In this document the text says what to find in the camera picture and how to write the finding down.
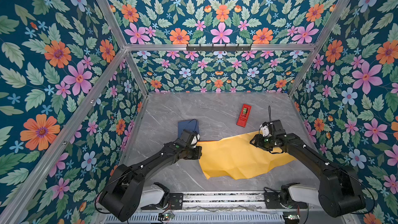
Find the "pink flower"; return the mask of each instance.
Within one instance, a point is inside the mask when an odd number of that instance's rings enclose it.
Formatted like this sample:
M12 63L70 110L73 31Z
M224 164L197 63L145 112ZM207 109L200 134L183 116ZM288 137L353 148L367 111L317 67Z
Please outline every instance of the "pink flower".
M300 26L297 30L298 35L295 35L292 40L293 41L297 41L297 43L303 43L304 41L306 43L310 43L312 41L312 35L315 35L316 33L318 33L319 29L313 29L314 27L314 22L311 22L306 29L304 29L304 27Z
M117 88L115 86L111 87L111 95L113 98L117 96Z
M394 165L396 165L396 164L398 163L398 146L397 146L396 144L393 145L393 146L392 146L392 150L393 150L394 152L392 152L392 151L390 151L390 150L385 150L385 151L384 151L384 153L385 153L387 156L392 157L392 158L390 158L390 159L387 161L387 164L388 164L389 166L394 166Z
M55 173L57 172L57 167L58 169L65 169L65 163L62 162L63 160L65 160L68 157L69 153L65 152L62 153L62 155L58 158L57 163L54 165L54 167L52 167L49 176L53 177L55 175Z
M324 56L320 56L319 54L316 55L316 58L314 60L314 69L316 68L316 70L319 70L321 68L321 66L324 64L324 62L322 61L324 58Z
M323 91L322 95L324 95L325 97L329 96L330 95L330 89L331 89L331 87L328 87L326 85L324 88L322 88L322 91Z
M322 152L322 154L325 154L327 149L328 148L324 144L321 144L321 147L319 148L319 150Z
M365 132L365 137L372 136L372 141L375 144L377 144L379 142L379 138L381 138L383 140L387 140L387 135L382 133L382 131L387 130L387 125L381 124L381 125L377 126L378 122L375 118L372 119L371 123L372 123L372 125L370 125L369 123L363 124L363 126L369 130L369 131Z
M307 131L308 131L308 134L309 134L310 137L311 137L311 140L312 140L314 143L316 143L316 138L314 137L314 135L316 134L316 130L315 130L315 129L311 130L311 125L308 125L308 126L307 126Z
M293 36L294 34L297 34L297 29L298 27L295 27L294 25L291 27L291 29L287 30L287 35L288 36Z
M278 60L277 59L273 59L273 60L271 60L270 62L269 62L269 64L270 64L270 66L271 67L276 67L276 66L278 66Z
M254 58L254 54L257 53L256 50L251 50L251 51L245 51L242 54L242 57L246 57L246 61L249 60L250 58Z
M136 43L138 41L139 44L144 44L144 41L150 41L150 38L148 36L145 36L145 28L144 27L140 27L137 30L137 26L135 26L135 24L133 24L132 22L130 23L130 29L126 29L125 33L130 37L130 42L131 43Z
M198 61L198 67L203 69L204 67L207 67L208 62L205 61L205 59L202 59L202 61Z
M360 88L363 84L362 91L365 94L368 94L371 90L370 84L374 86L381 85L383 82L380 79L380 77L374 76L375 74L380 72L381 66L382 66L381 64L377 64L369 70L369 63L363 62L361 66L362 72L358 70L352 72L352 77L359 79L356 82L354 82L352 88L354 89Z
M184 53L187 54L185 58L187 59L191 58L192 61L195 60L195 57L199 56L199 54L197 54L196 51L184 51Z
M196 26L196 30L202 30L202 31L203 31L203 28L206 27L205 22L204 21L201 22L200 20L198 20L198 22L195 24L195 26Z
M232 67L234 67L235 69L242 67L242 61L238 61L237 59L235 60L235 62L232 62Z
M322 74L324 75L324 80L328 79L329 81L331 81L331 76L335 75L336 72L333 71L334 65L330 66L326 65L326 69L322 72Z
M65 82L62 81L61 85L55 85L55 87L58 89L57 95L61 95L63 98L67 97L67 94L70 94L70 91L68 90L70 88L70 85L65 85Z
M72 138L70 139L70 141L69 141L71 144L74 143L75 137L77 137L77 138L81 138L81 137L82 137L82 134L79 132L79 131L82 129L82 127L83 127L83 125L81 124L81 125L79 126L79 128L77 128L75 134L73 135L73 137L72 137Z
M59 179L58 185L52 187L52 191L54 192L52 195L53 200L57 198L57 196L59 196L60 199L64 197L64 192L69 191L69 186L67 186L68 183L69 179L66 179L65 182L63 178Z
M167 51L167 57L172 57L172 59L174 60L176 57L180 57L180 54L178 53L178 50L176 51Z
M82 60L82 63L84 64L84 68L88 68L91 70L91 66L94 65L94 63L91 61L91 57L84 56L84 60Z
M347 128L346 132L351 132L351 135L354 135L355 132L357 132L359 129L356 127L357 122L351 122L351 120L348 120L348 124L344 124L344 126Z
M361 63L363 63L365 60L362 59L362 56L354 57L354 61L351 62L351 65L353 65L353 69L361 68Z
M216 43L216 42L220 41L220 44L222 44L222 41L230 42L229 37L227 37L227 36L231 35L232 30L231 29L226 30L224 22L219 23L218 30L212 29L210 32L213 35L215 35L215 37L213 37L212 42Z
M93 133L97 133L97 127L98 127L98 125L96 124L95 121L88 122L88 128L87 128L86 132L90 132L90 136L92 136Z
M149 28L145 27L145 34L149 34L149 37L156 37L155 31L151 26Z
M240 31L248 29L249 24L248 24L247 20L245 20L243 22L241 21L239 23L240 24L238 25L238 28L240 28Z
M162 61L162 67L168 68L170 66L169 60L163 59Z
M263 50L263 53L260 55L261 57L264 57L265 59L268 59L268 57L273 56L274 53L270 50Z
M396 182L395 176L393 174L390 177L385 175L384 180L386 180L386 182L384 182L384 186L386 186L387 188L390 188L391 193L393 193L393 194L397 193L398 183Z
M71 65L68 65L68 70L73 76L67 75L63 81L69 85L74 84L72 88L73 95L78 95L80 88L82 88L84 93L88 93L92 87L88 79L91 79L93 74L90 71L84 72L84 65L81 62L77 64L77 70Z

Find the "light blue flower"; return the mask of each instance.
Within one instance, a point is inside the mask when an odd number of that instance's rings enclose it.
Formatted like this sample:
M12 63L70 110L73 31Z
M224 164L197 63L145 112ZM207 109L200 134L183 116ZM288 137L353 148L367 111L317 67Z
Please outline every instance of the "light blue flower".
M51 95L54 93L54 87L51 87L50 85L47 88L44 88L44 91L48 92L48 95Z
M48 105L48 106L42 105L42 107L44 108L44 110L41 111L42 113L46 113L46 115L48 115L49 112L52 112L52 109L50 109L51 105Z
M15 102L19 103L19 99L21 98L21 96L17 96L15 93L12 94L11 96L8 96L7 99L11 100L11 104L15 104Z
M18 143L18 141L15 141L14 144L14 146L10 147L10 150L14 150L15 153L18 153L18 150L23 150L23 142Z
M30 38L32 38L32 37L35 37L36 36L36 34L35 34L35 30L30 30L28 27L26 27L25 28L27 31L25 32L25 34L27 34L27 35L29 35L30 36Z

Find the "aluminum frame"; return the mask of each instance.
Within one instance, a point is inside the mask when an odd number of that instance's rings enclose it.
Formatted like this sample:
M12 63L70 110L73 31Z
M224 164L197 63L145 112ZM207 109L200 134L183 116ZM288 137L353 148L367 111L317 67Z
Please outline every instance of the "aluminum frame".
M42 182L47 178L51 168L56 164L58 158L65 150L68 142L77 131L84 118L93 106L93 102L100 96L102 90L105 88L113 72L123 61L126 55L125 50L120 50L111 63L104 70L100 78L94 84L90 92L84 97L84 100L77 107L76 111L65 124L50 147L41 157L35 168L29 174L27 179L23 182L13 199L8 203L7 207L0 214L0 223L15 224L26 206L36 195L36 192L42 185Z
M336 23L339 21L341 15L343 14L344 9L347 7L348 3L351 0L339 0L336 4L335 9L333 10L332 14L330 15L330 18L328 19L326 25L323 27L321 33L319 34L318 38L316 39L316 47L315 50L312 51L307 59L305 60L304 64L302 65L300 71L298 72L295 82L293 83L292 87L289 89L289 96L293 98L293 94L296 92L297 87L303 80L304 76L306 75L307 71L311 67L312 63L314 62L314 59L320 52L323 44L326 42L328 39L331 31L333 30L334 26Z

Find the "yellow fabric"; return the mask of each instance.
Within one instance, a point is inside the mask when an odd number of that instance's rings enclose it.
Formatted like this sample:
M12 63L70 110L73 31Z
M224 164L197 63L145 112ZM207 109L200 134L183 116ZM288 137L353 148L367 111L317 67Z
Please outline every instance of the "yellow fabric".
M202 147L199 163L206 178L230 176L235 180L248 179L295 159L287 153L271 154L251 145L249 142L257 133L199 142ZM274 148L274 152L281 152L281 149Z

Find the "small blue flower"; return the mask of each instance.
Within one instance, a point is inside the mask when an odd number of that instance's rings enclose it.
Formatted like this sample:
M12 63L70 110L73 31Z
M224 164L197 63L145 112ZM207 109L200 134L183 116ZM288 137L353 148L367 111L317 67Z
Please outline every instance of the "small blue flower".
M44 110L41 111L42 113L46 113L46 115L48 115L49 112L52 112L52 109L50 109L51 105L48 105L48 106L42 105L42 107L44 108Z
M10 147L10 150L14 150L15 153L18 153L18 150L23 150L23 142L18 143L18 141L15 141L14 144L14 146Z
M11 100L11 104L15 104L15 102L19 103L20 101L18 99L20 99L21 96L17 96L15 93L12 94L11 96L8 96L7 99Z
M64 216L64 218L69 219L69 217L72 216L72 209L67 210L67 214Z
M30 36L30 38L32 38L32 37L35 37L36 36L36 34L35 34L35 30L30 30L28 27L26 27L25 28L27 31L25 32L25 34L27 34L27 35L29 35Z
M50 85L47 88L44 88L44 91L48 92L48 95L51 95L54 93L54 87L51 87Z

